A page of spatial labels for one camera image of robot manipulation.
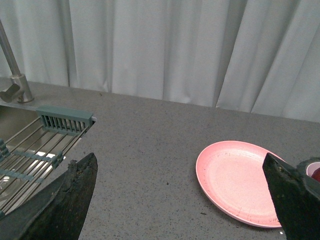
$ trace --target faucet handle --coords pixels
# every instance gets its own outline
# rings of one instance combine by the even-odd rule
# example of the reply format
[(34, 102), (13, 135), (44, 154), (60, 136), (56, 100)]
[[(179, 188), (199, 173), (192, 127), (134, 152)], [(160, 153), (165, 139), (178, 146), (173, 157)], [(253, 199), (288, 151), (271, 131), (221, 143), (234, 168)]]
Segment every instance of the faucet handle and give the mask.
[(20, 86), (13, 83), (6, 91), (0, 92), (0, 98), (6, 103), (11, 103), (17, 96), (23, 94), (20, 90)]

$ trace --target kitchen sink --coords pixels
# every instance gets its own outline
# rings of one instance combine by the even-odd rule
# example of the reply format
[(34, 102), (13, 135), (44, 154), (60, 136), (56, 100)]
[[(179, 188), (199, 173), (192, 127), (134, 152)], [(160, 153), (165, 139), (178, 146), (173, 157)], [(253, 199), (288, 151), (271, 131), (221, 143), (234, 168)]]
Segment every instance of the kitchen sink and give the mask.
[(27, 201), (90, 127), (45, 109), (54, 114), (0, 105), (0, 214)]

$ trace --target faucet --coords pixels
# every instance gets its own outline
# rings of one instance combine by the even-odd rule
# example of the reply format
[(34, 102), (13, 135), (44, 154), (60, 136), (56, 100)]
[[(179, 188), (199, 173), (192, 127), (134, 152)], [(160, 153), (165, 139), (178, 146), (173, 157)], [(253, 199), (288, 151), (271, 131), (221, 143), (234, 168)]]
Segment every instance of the faucet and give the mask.
[(1, 19), (0, 45), (12, 72), (12, 75), (9, 77), (11, 79), (12, 85), (8, 89), (0, 92), (0, 98), (6, 103), (11, 103), (14, 99), (17, 99), (18, 103), (22, 104), (31, 102), (34, 97), (32, 96), (32, 93), (30, 91), (26, 75), (21, 73), (19, 70)]

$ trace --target faucet base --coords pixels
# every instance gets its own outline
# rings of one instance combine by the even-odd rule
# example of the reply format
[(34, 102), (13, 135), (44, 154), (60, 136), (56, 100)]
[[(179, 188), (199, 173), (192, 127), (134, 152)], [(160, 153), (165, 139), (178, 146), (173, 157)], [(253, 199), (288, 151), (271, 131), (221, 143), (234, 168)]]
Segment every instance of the faucet base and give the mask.
[(13, 84), (17, 84), (20, 86), (20, 89), (23, 91), (23, 94), (19, 95), (17, 98), (18, 103), (25, 104), (31, 102), (34, 97), (32, 96), (32, 93), (30, 91), (26, 75), (23, 73), (21, 76), (10, 76), (11, 82)]

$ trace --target metal rod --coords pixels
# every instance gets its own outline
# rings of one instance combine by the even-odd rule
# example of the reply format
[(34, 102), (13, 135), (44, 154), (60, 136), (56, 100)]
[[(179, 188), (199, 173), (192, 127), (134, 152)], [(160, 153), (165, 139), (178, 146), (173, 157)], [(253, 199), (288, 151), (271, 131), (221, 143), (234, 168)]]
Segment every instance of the metal rod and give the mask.
[(22, 128), (20, 131), (18, 131), (15, 135), (13, 135), (12, 137), (10, 137), (7, 141), (5, 141), (4, 143), (7, 144), (10, 141), (12, 141), (15, 137), (17, 137), (20, 133), (22, 133), (24, 130), (26, 130), (28, 127), (30, 127), (32, 124), (34, 124), (36, 121), (38, 121), (40, 119), (40, 117), (36, 118), (35, 120), (33, 120), (32, 122), (30, 122), (27, 126), (25, 126), (24, 128)]
[(86, 132), (87, 129), (89, 129), (89, 126), (87, 126), (85, 129), (83, 129), (83, 131), (78, 136), (76, 136), (74, 142), (68, 148), (67, 148), (67, 146), (63, 148), (62, 152), (63, 152), (64, 156), (70, 151), (72, 146), (78, 141), (79, 138), (81, 138), (81, 136)]
[(14, 148), (11, 149), (10, 153), (12, 153), (14, 150), (16, 150), (21, 144), (23, 144), (25, 141), (27, 141), (29, 138), (31, 138), (37, 131), (39, 131), (42, 128), (42, 125), (39, 126), (36, 130), (34, 130), (32, 133), (30, 133), (28, 136), (26, 136), (21, 142), (19, 142)]
[[(32, 133), (30, 133), (25, 139), (23, 139), (21, 142), (19, 142), (13, 149), (10, 150), (10, 153), (12, 153), (14, 150), (16, 150), (21, 144), (23, 144), (25, 141), (27, 141), (29, 138), (31, 138), (39, 129), (41, 129), (42, 126), (39, 126), (36, 130), (34, 130)], [(3, 165), (5, 165), (5, 163), (8, 163), (9, 161), (11, 161), (11, 159), (14, 157), (13, 154), (11, 154), (9, 157), (6, 158), (6, 160), (4, 162), (2, 162), (0, 164), (0, 167), (3, 167)]]
[[(70, 140), (66, 143), (65, 147), (62, 149), (62, 152), (70, 145), (70, 143), (76, 138), (77, 136), (73, 136), (72, 138), (70, 138)], [(74, 143), (71, 145), (71, 147), (77, 142), (77, 140), (79, 139), (79, 137), (76, 138), (76, 140), (74, 141)], [(43, 176), (43, 179), (46, 179), (50, 173), (53, 171), (53, 168), (49, 169), (49, 171), (45, 174), (45, 176)], [(21, 206), (24, 202), (26, 202), (31, 196), (32, 194), (38, 189), (38, 187), (40, 186), (40, 183), (35, 183), (37, 185), (34, 186), (34, 188), (27, 194), (27, 196), (24, 197), (24, 199), (21, 201), (21, 203), (18, 205)]]
[[(57, 135), (57, 132), (54, 133), (51, 137), (49, 137), (49, 139), (47, 141), (45, 141), (44, 144), (42, 144), (37, 150), (35, 150), (35, 152), (37, 153), (39, 150), (41, 150), (55, 135)], [(12, 169), (17, 166), (25, 157), (23, 156), (16, 164), (14, 164), (14, 166), (12, 167)], [(26, 165), (28, 163), (28, 161), (31, 159), (31, 157), (28, 157), (15, 171), (19, 171), (24, 165)], [(28, 167), (30, 167), (30, 165), (27, 165), (23, 171), (21, 172), (24, 172), (26, 169), (28, 169)], [(28, 172), (26, 172), (25, 174), (29, 174), (34, 168), (30, 169)], [(4, 188), (2, 188), (0, 190), (0, 195), (13, 183), (14, 181), (11, 181), (10, 183), (8, 183), (7, 185), (5, 185)]]
[[(53, 167), (50, 168), (48, 172), (45, 174), (45, 176), (43, 176), (42, 178), (46, 179), (53, 170), (54, 170)], [(21, 201), (18, 207), (21, 206), (24, 202), (26, 202), (34, 194), (34, 192), (38, 189), (41, 183), (34, 183), (34, 184), (35, 184), (34, 188), (24, 197), (24, 199)]]
[[(34, 140), (29, 146), (27, 146), (24, 150), (23, 153), (25, 153), (26, 151), (28, 151), (34, 144), (36, 144), (36, 142), (38, 142), (44, 135), (46, 135), (48, 133), (48, 130), (44, 131), (40, 137), (38, 137), (36, 140)], [(15, 161), (19, 158), (20, 156), (16, 156), (14, 154), (10, 155), (8, 158), (5, 159), (5, 161), (3, 161), (3, 164), (0, 164), (0, 168), (6, 169), (8, 168), (10, 165), (15, 164)]]
[(11, 69), (12, 75), (15, 77), (20, 77), (21, 72), (19, 70), (14, 53), (12, 52), (8, 37), (6, 35), (5, 29), (4, 29), (4, 26), (2, 25), (1, 20), (0, 20), (0, 45), (2, 47), (5, 58)]
[[(47, 151), (45, 156), (47, 156), (61, 141), (66, 137), (67, 134), (64, 134), (63, 136), (60, 137), (60, 139), (50, 148), (50, 150)], [(35, 173), (34, 178), (30, 182), (25, 182), (22, 186), (19, 187), (19, 189), (10, 197), (6, 200), (6, 202), (1, 206), (2, 211), (6, 213), (19, 199), (20, 197), (25, 194), (25, 192), (33, 185), (33, 183), (38, 180), (41, 175), (49, 168), (51, 167), (51, 164), (47, 161), (43, 161), (40, 166), (35, 166), (28, 171), (29, 174), (35, 167), (39, 168), (39, 171)]]

